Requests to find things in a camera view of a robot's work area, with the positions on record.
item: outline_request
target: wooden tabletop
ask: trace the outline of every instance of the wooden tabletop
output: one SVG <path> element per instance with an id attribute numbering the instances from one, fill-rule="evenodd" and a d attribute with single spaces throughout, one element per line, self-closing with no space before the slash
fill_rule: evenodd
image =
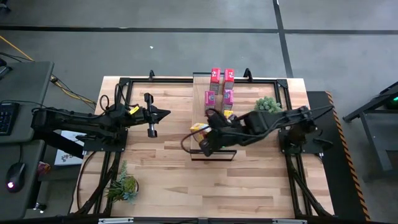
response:
<path id="1" fill-rule="evenodd" d="M 119 78 L 104 77 L 99 95 L 108 95 L 113 103 L 114 86 Z M 288 78 L 287 81 L 292 107 L 309 105 L 303 79 Z M 271 92 L 274 94 L 268 88 L 262 84 L 235 86 L 235 105 L 240 108 L 238 113 L 246 109 L 249 111 L 256 99 Z M 191 161 L 190 155 L 181 149 L 180 141 L 196 122 L 192 119 L 193 83 L 135 83 L 131 103 L 146 106 L 144 93 L 147 92 L 154 96 L 156 107 L 172 112 L 155 126 L 158 138 L 147 137 L 147 125 L 129 128 L 121 160 L 127 161 L 127 173 L 135 176 L 140 189 L 134 204 L 114 203 L 112 216 L 294 217 L 286 163 L 279 152 L 276 132 L 250 146 L 234 147 L 238 149 L 238 154 L 232 162 Z M 97 105 L 96 114 L 101 112 Z M 184 146 L 190 148 L 191 142 L 185 141 Z M 98 185 L 103 157 L 104 153 L 100 152 L 94 155 L 81 177 L 81 204 Z M 308 188 L 324 208 L 333 213 L 323 164 L 314 155 L 304 154 L 302 157 Z M 304 212 L 299 190 L 298 195 L 300 208 Z M 74 196 L 71 212 L 76 210 Z"/>

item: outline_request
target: small yellow object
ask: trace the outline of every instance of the small yellow object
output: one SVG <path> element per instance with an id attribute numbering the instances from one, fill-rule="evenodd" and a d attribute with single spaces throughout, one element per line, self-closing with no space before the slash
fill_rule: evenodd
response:
<path id="1" fill-rule="evenodd" d="M 139 109 L 139 106 L 136 106 L 135 108 L 133 108 L 133 109 L 131 109 L 131 110 L 129 111 L 129 114 L 130 114 L 130 115 L 134 114 L 135 112 L 137 112 L 138 109 Z"/>
<path id="2" fill-rule="evenodd" d="M 203 124 L 203 123 L 196 123 L 194 124 L 189 130 L 191 130 L 192 132 L 201 130 L 202 128 L 207 127 L 208 124 Z M 204 129 L 203 131 L 200 131 L 199 133 L 196 133 L 193 135 L 193 138 L 197 141 L 200 142 L 202 140 L 204 140 L 205 136 L 207 133 L 209 133 L 211 131 L 211 127 Z"/>
<path id="3" fill-rule="evenodd" d="M 224 116 L 226 119 L 228 119 L 233 113 L 234 111 L 224 110 Z"/>

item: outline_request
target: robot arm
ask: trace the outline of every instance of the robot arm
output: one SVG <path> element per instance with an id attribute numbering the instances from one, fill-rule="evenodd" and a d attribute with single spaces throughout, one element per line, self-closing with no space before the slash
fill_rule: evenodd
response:
<path id="1" fill-rule="evenodd" d="M 299 146 L 305 143 L 305 135 L 317 128 L 312 111 L 306 106 L 279 113 L 251 111 L 232 120 L 226 119 L 216 110 L 211 111 L 213 114 L 208 115 L 211 131 L 204 140 L 199 142 L 199 146 L 206 156 L 210 156 L 223 147 L 235 144 L 247 146 L 264 139 L 275 129 L 289 126 L 287 137 L 291 144 Z"/>
<path id="2" fill-rule="evenodd" d="M 144 99 L 147 108 L 117 103 L 107 107 L 100 115 L 56 108 L 35 108 L 32 110 L 34 117 L 31 127 L 38 133 L 52 133 L 57 129 L 86 133 L 86 136 L 78 136 L 79 140 L 97 142 L 97 146 L 112 146 L 127 138 L 126 128 L 148 123 L 148 137 L 156 138 L 154 125 L 170 114 L 170 111 L 153 106 L 154 99 L 149 93 L 145 93 Z"/>

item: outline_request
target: green plant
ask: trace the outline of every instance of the green plant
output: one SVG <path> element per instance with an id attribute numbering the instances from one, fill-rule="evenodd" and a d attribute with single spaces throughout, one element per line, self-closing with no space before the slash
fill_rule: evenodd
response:
<path id="1" fill-rule="evenodd" d="M 274 98 L 265 96 L 256 101 L 254 106 L 255 110 L 266 110 L 270 113 L 276 113 L 282 111 L 280 103 L 277 103 Z"/>
<path id="2" fill-rule="evenodd" d="M 121 173 L 118 180 L 115 180 L 107 188 L 107 196 L 113 202 L 127 200 L 132 203 L 137 195 L 138 182 L 133 176 L 127 176 L 127 161 L 123 161 Z"/>

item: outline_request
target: potted plant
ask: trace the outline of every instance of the potted plant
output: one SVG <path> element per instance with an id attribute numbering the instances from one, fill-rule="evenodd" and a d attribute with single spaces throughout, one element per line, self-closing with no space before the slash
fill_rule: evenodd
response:
<path id="1" fill-rule="evenodd" d="M 129 203 L 133 203 L 138 190 L 138 181 L 134 176 L 127 176 L 127 161 L 123 161 L 119 179 L 113 181 L 107 188 L 108 198 L 113 202 L 126 200 Z"/>
<path id="2" fill-rule="evenodd" d="M 260 98 L 256 101 L 256 105 L 254 106 L 255 110 L 266 110 L 270 113 L 276 113 L 282 111 L 280 108 L 280 103 L 277 103 L 276 100 L 272 97 L 265 96 L 264 98 Z"/>

